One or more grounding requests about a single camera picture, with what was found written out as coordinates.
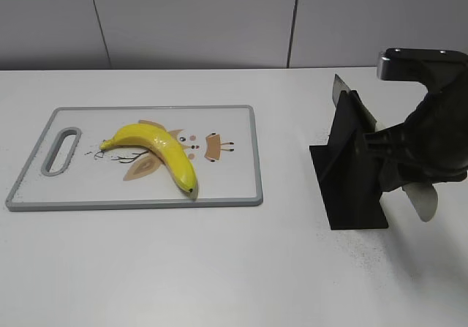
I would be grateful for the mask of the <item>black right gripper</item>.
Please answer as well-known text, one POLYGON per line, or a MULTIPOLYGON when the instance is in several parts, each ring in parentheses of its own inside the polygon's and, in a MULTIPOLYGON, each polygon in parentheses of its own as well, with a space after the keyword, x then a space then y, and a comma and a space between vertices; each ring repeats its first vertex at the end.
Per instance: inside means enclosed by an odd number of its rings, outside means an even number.
POLYGON ((417 82, 427 93, 403 123, 356 133, 359 150, 377 158, 378 195, 430 180, 467 177, 467 54, 455 50, 388 48, 383 80, 417 82), (407 165, 392 159, 409 159, 407 165))

